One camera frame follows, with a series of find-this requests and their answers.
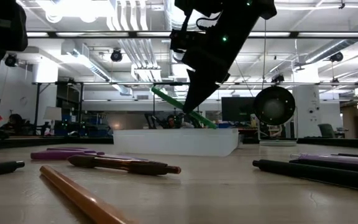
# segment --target wooden table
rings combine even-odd
[[[86,147],[102,151],[111,146]],[[292,153],[357,154],[358,149],[245,145],[227,157],[136,155],[182,168],[180,175],[149,177],[82,169],[63,161],[31,162],[30,152],[45,148],[0,150],[0,161],[26,162],[24,168],[0,175],[0,224],[91,223],[40,177],[43,164],[139,223],[358,223],[358,190],[261,172],[252,166],[253,160],[262,158],[287,161]]]

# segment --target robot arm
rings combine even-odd
[[[181,30],[172,30],[171,49],[184,52],[182,62],[188,70],[190,87],[183,111],[189,113],[219,88],[230,76],[230,66],[247,40],[259,17],[277,14],[273,0],[175,0],[186,15]],[[205,34],[186,31],[191,12],[205,16],[220,13],[215,26]]]

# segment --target ceiling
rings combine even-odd
[[[147,0],[146,3],[146,18],[147,27],[149,30],[170,30],[167,14],[165,13],[164,6],[171,4],[171,0]],[[109,30],[106,25],[106,17],[104,8],[108,1],[98,0],[88,3],[87,0],[78,0],[76,4],[79,6],[83,2],[87,4],[94,4],[93,7],[77,7],[76,10],[85,10],[85,12],[92,12],[96,15],[101,15],[94,22],[83,22],[79,17],[64,17],[57,23],[51,23],[46,20],[45,8],[40,7],[42,2],[50,2],[50,0],[30,1],[21,0],[21,4],[25,6],[27,14],[27,31],[75,31],[81,32],[86,30]],[[136,3],[136,13],[138,14],[137,22],[140,26],[140,2]],[[130,25],[130,1],[118,1],[118,14],[121,13],[122,5],[127,6],[127,23]],[[346,7],[339,9],[340,1],[336,0],[278,0],[275,1],[277,7],[277,15],[265,21],[259,19],[254,27],[254,31],[355,31],[354,27],[358,25],[358,0],[346,1]],[[30,46],[38,47],[50,55],[56,57],[59,61],[60,69],[59,75],[61,77],[73,77],[79,82],[94,82],[98,78],[81,64],[73,63],[67,60],[67,55],[62,55],[61,47],[64,40],[50,40],[50,39],[31,39]],[[117,39],[75,39],[76,46],[85,44],[89,47],[89,57],[95,61],[103,70],[107,71],[109,75],[114,77],[115,81],[134,82],[131,75],[132,62],[126,55],[125,50],[123,53],[123,60],[121,62],[112,62],[110,54],[114,48],[122,48],[120,41]],[[261,82],[262,76],[270,82],[271,76],[274,74],[269,73],[277,65],[285,60],[295,60],[297,62],[298,56],[307,55],[325,44],[330,43],[329,39],[249,39],[245,42],[236,62],[233,63],[229,73],[231,77],[229,82]],[[185,71],[185,66],[177,63],[173,64],[171,54],[169,51],[169,41],[166,39],[151,39],[151,45],[155,54],[158,66],[161,69],[161,77],[167,81],[173,81],[176,78],[186,78],[186,73],[178,74],[179,71]],[[340,82],[358,82],[358,73],[354,75],[344,76],[343,74],[358,71],[358,42],[345,48],[341,51],[344,55],[342,62],[320,61],[316,63],[318,67],[318,76],[320,81],[330,81],[333,77],[345,77],[339,79]],[[285,75],[285,79],[291,82],[293,69],[287,67],[278,71]],[[221,89],[236,89],[247,90],[249,86],[225,86]],[[321,89],[330,90],[331,86],[321,86]],[[354,86],[345,86],[343,88],[336,88],[333,92],[346,93],[354,89]],[[92,86],[89,90],[92,91],[114,91],[111,86]]]

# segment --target white pillar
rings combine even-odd
[[[33,66],[33,78],[37,83],[56,82],[58,79],[58,65],[55,62],[45,60]],[[43,125],[45,120],[45,110],[48,106],[56,106],[57,86],[56,85],[42,85],[40,93],[40,100],[38,104],[38,122],[37,125]]]
[[[321,132],[320,98],[317,85],[301,85],[292,89],[298,113],[298,138],[318,137]]]

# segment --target black cable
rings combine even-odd
[[[212,19],[210,19],[210,18],[198,18],[197,20],[196,20],[196,26],[200,29],[200,30],[207,30],[208,29],[208,27],[205,27],[205,26],[200,26],[200,25],[198,25],[198,22],[199,21],[216,21],[217,19],[219,19],[219,17],[221,16],[221,14],[222,14],[222,12],[220,12],[219,13],[219,15],[217,15],[216,17],[214,17],[214,18],[212,18]]]

